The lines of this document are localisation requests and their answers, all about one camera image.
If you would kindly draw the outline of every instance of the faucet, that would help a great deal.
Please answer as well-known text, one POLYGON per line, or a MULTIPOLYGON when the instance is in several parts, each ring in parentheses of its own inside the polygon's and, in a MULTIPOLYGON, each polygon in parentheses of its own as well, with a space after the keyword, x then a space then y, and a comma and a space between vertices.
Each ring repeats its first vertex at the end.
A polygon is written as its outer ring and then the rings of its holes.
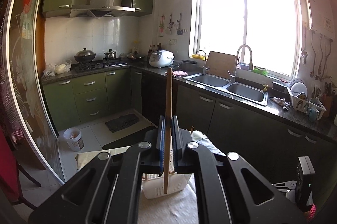
POLYGON ((235 77, 236 77, 236 66, 238 65, 238 59, 239 59, 239 52, 240 52, 240 49, 243 48, 243 47, 247 47, 249 49, 249 53, 250 53, 250 61, 249 61, 249 70, 253 70, 253 62, 252 62, 252 58, 253 58, 253 53, 252 53, 252 49, 250 48, 249 45, 246 45, 246 44, 243 44, 243 45, 240 45, 239 49, 238 49, 238 52, 236 53, 236 57, 235 57, 235 63, 234 63, 234 69, 233 69, 233 75, 230 74, 230 71, 228 71, 230 77, 231 77, 231 82, 234 83, 235 82, 235 77))
POLYGON ((206 70, 210 70, 209 68, 206 67, 206 52, 203 51, 203 50, 198 50, 198 51, 196 52, 196 54, 197 54, 199 51, 202 51, 203 53, 205 53, 205 64, 203 65, 203 75, 205 75, 205 74, 206 74, 206 70))

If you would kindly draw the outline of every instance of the wooden cutting board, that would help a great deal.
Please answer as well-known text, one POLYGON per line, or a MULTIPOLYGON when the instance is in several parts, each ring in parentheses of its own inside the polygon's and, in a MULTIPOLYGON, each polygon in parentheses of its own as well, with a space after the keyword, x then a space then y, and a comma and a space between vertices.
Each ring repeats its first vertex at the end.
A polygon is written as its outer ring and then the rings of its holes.
POLYGON ((210 51, 206 62, 206 67, 210 70, 207 70, 207 73, 221 78, 231 79, 227 70, 233 73, 235 57, 236 56, 230 54, 210 51))

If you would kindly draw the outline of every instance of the floor mat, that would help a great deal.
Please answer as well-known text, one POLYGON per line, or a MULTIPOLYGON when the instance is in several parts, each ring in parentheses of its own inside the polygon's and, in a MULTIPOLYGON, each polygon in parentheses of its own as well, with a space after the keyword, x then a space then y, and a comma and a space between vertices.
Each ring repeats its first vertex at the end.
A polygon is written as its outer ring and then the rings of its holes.
POLYGON ((114 148, 119 148, 119 147, 125 147, 125 146, 130 146, 130 145, 134 145, 136 143, 141 142, 142 140, 144 140, 145 137, 145 133, 147 131, 150 131, 152 129, 156 129, 156 127, 154 127, 153 125, 148 126, 142 130, 139 130, 129 136, 126 136, 124 138, 120 138, 112 143, 108 143, 106 145, 103 146, 103 150, 108 150, 108 149, 114 149, 114 148))
POLYGON ((125 129, 139 122, 139 118, 135 114, 120 116, 117 119, 106 122, 107 127, 112 133, 125 129))

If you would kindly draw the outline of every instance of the rice cooker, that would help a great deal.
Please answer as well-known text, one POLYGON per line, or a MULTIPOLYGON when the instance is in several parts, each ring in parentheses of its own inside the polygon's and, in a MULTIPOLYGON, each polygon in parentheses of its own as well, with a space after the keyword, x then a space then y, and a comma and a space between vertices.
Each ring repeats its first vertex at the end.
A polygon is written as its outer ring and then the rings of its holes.
POLYGON ((153 52, 149 59, 150 66, 163 68, 173 63, 173 53, 167 50, 157 50, 153 52))

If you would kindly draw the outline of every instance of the black granite countertop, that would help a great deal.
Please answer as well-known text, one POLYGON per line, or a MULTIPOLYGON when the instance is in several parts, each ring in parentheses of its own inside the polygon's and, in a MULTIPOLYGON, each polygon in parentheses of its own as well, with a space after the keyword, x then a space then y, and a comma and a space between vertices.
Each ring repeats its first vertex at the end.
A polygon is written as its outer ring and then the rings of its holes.
MULTIPOLYGON (((141 71, 144 71, 144 72, 147 72, 153 75, 157 75, 158 77, 163 77, 163 78, 165 77, 165 72, 167 71, 167 68, 154 68, 142 62, 132 62, 132 63, 128 63, 126 66, 104 67, 104 68, 98 68, 95 70, 87 70, 87 71, 82 71, 82 72, 76 72, 76 70, 74 69, 74 66, 72 66, 72 69, 69 72, 65 72, 63 74, 58 74, 58 75, 51 76, 51 77, 42 76, 41 83, 42 85, 46 85, 46 84, 50 84, 50 83, 54 83, 54 82, 58 82, 58 81, 62 81, 62 80, 70 79, 70 78, 76 78, 76 77, 81 77, 85 75, 91 75, 95 73, 101 73, 105 71, 117 70, 117 69, 129 68, 129 67, 133 67, 141 71)), ((191 72, 189 73, 189 75, 197 74, 200 72, 201 71, 191 72)), ((237 78, 236 80, 238 82, 253 86, 255 88, 259 88, 259 89, 263 88, 262 85, 255 84, 252 82, 247 82, 244 79, 237 78)), ((291 127, 294 127, 306 133, 312 134, 319 138, 325 139, 327 141, 333 142, 337 145, 337 127, 334 125, 332 120, 328 118, 321 118, 318 121, 311 122, 309 121, 305 113, 302 113, 300 111, 295 111, 292 107, 290 108, 289 111, 285 111, 280 105, 276 104, 275 102, 269 99, 271 97, 277 97, 277 98, 285 98, 286 101, 290 101, 288 94, 281 93, 281 92, 278 92, 276 90, 269 88, 267 106, 261 106, 253 102, 233 96, 231 94, 222 92, 220 90, 216 90, 216 89, 213 89, 213 88, 210 88, 210 87, 207 87, 207 86, 195 83, 195 82, 188 81, 184 79, 183 77, 174 78, 174 81, 176 81, 178 84, 192 88, 199 92, 203 92, 210 96, 221 98, 223 100, 227 100, 230 103, 236 104, 238 106, 244 107, 251 111, 265 115, 271 119, 278 120, 291 127)))

